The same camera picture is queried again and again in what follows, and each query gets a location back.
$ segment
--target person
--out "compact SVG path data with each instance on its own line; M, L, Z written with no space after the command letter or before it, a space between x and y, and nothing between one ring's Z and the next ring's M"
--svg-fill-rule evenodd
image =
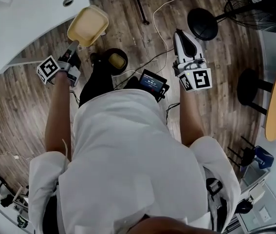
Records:
M55 77L46 153L30 163L29 218L36 233L214 233L208 173L222 183L225 228L239 183L221 146L205 136L195 93L180 87L180 143L154 96L135 88L137 78L114 91L102 60L92 55L92 63L74 119L73 156L70 83L64 72Z

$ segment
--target black device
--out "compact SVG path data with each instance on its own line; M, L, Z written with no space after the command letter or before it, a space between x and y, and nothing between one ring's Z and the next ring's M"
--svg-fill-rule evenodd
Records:
M216 17L196 8L188 13L187 24L197 38L212 40L218 33L217 20L225 18L247 28L276 33L276 0L228 0L224 14Z
M145 90L152 94L157 101L165 98L164 94L169 89L166 84L167 80L149 70L144 70L140 80L140 89Z

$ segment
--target floor fan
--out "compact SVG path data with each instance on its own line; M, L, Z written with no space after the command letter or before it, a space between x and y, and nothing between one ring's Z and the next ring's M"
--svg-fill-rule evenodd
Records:
M244 27L276 32L276 0L228 0L224 14L217 17L205 9L196 8L189 12L187 23L194 36L212 40L218 33L217 21L224 18Z

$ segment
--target forearm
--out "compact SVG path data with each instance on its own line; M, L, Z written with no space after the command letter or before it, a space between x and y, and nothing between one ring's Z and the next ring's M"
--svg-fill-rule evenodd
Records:
M45 131L46 151L58 151L65 155L63 140L68 147L68 159L71 160L70 84L67 75L59 72L55 78Z
M204 136L204 127L196 95L187 93L180 84L180 133L181 142L190 146L195 140Z

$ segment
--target wooden floor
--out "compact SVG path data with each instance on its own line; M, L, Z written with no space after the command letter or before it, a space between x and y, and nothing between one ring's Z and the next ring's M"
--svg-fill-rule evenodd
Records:
M79 95L92 68L89 56L92 52L104 52L109 48L121 48L129 57L129 69L136 69L155 55L164 52L165 46L152 23L152 13L168 0L141 0L150 25L141 24L135 0L94 0L93 3L105 10L110 17L107 34L90 48L79 47L82 60L82 77L75 91ZM214 15L222 13L226 0L177 0L164 6L155 21L159 31L172 48L172 34L176 28L190 33L187 13L196 7L208 9ZM58 58L69 41L66 32L70 22L58 26L27 47L22 55L27 57ZM246 68L258 70L262 75L262 54L256 31L241 27L226 19L219 24L218 36L202 42L208 67L212 70L213 88L197 93L199 107L206 131L216 138L228 155L227 146L238 149L240 135L255 142L259 127L259 114L241 106L237 100L236 86L240 73ZM159 71L165 63L162 55L146 66L151 71ZM179 83L171 68L175 56L168 53L166 68L160 73L168 80L170 90L160 105L179 102ZM114 78L115 84L131 73ZM36 75L35 65L9 68L0 75L0 176L13 190L19 185L27 185L29 160L14 159L14 155L25 158L36 157L44 152L44 130L47 121L52 85L44 86ZM74 97L71 97L71 123L77 111ZM176 139L180 139L179 109L169 113L168 128Z

